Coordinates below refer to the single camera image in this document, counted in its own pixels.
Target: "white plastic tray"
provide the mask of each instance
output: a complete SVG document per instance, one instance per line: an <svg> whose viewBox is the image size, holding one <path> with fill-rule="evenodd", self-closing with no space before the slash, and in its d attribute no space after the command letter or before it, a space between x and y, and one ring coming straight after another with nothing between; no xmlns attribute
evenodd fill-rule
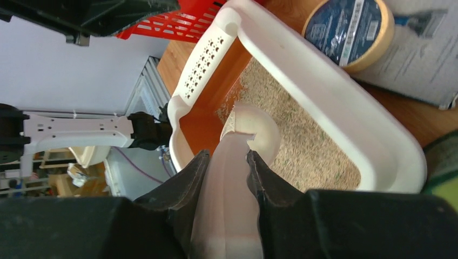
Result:
<svg viewBox="0 0 458 259"><path fill-rule="evenodd" d="M342 69L251 0L230 0L221 8L169 102L170 151L178 171L194 157L179 119L191 110L236 37L355 163L361 173L357 190L420 191L426 161L410 133Z"/></svg>

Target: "cable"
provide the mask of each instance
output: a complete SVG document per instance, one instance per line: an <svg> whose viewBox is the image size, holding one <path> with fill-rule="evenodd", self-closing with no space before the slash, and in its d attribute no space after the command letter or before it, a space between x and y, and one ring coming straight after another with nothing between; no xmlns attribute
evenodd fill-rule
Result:
<svg viewBox="0 0 458 259"><path fill-rule="evenodd" d="M119 147L113 147L113 148L116 149L116 150L117 150L117 151L127 160L127 162L128 162L131 166L133 166L137 171L139 171L142 175L144 175L144 176L148 177L149 179L151 179L151 180L157 182L158 184L164 183L164 182L162 182L162 181L160 181L160 180L158 180L158 179L156 179L156 178L150 176L149 174L145 173L145 171L141 170L140 168L138 168L138 167L132 162L132 160L130 160L130 159L127 157L127 155L124 154L124 152L121 151L121 149L120 149Z"/></svg>
<svg viewBox="0 0 458 259"><path fill-rule="evenodd" d="M160 149L160 155L161 155L161 162L162 162L162 166L164 167L165 169L165 172L170 176L172 177L172 174L169 172L169 170L167 169L167 167L165 166L165 161L164 161L164 155L165 155L165 152L163 149Z"/></svg>

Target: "tape label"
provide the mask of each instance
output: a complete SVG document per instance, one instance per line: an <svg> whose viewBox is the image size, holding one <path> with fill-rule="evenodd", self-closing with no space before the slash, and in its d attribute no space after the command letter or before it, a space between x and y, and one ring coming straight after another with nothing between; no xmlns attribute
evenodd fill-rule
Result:
<svg viewBox="0 0 458 259"><path fill-rule="evenodd" d="M381 21L374 0L329 0L310 19L305 39L339 66L346 66L372 46Z"/></svg>

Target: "white label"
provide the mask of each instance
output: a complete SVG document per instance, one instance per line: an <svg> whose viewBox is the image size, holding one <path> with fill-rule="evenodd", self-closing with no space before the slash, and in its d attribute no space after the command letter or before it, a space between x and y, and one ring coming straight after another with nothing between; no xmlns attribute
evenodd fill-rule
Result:
<svg viewBox="0 0 458 259"><path fill-rule="evenodd" d="M378 27L379 21L371 21L371 23L369 23L369 30L367 30L366 40L375 39L375 33L377 32Z"/></svg>
<svg viewBox="0 0 458 259"><path fill-rule="evenodd" d="M361 18L361 10L364 4L364 0L356 0L355 6L353 8L352 18L350 19L350 26L347 31L347 38L343 45L342 54L340 55L339 66L346 66L348 60L350 59L350 53L353 48L353 42L355 41L356 30L359 25L359 20Z"/></svg>

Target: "scoop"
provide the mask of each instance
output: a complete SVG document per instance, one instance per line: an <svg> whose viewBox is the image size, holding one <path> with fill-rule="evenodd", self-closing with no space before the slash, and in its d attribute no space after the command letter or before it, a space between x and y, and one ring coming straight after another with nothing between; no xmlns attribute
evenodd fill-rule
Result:
<svg viewBox="0 0 458 259"><path fill-rule="evenodd" d="M257 151L266 164L271 165L280 149L280 131L265 111L236 101L224 124L220 140L228 132L252 134L248 145Z"/></svg>

